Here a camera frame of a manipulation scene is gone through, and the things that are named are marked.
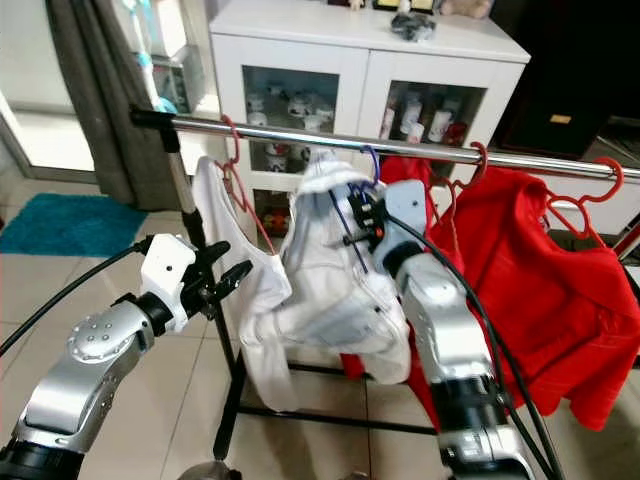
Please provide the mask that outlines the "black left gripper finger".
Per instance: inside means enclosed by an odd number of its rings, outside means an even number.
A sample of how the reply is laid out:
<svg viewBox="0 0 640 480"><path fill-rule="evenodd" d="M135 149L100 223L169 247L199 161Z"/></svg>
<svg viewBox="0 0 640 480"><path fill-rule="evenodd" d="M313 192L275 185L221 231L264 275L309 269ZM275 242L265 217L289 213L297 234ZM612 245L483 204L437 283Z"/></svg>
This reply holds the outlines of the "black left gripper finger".
<svg viewBox="0 0 640 480"><path fill-rule="evenodd" d="M230 243L225 239L198 248L197 274L200 276L219 276L218 262L229 250Z"/></svg>
<svg viewBox="0 0 640 480"><path fill-rule="evenodd" d="M212 284L210 288L210 302L220 303L227 298L229 294L232 294L242 283L242 280L246 278L248 274L253 270L253 265L250 260L244 260L238 262L224 271L219 276L218 282Z"/></svg>

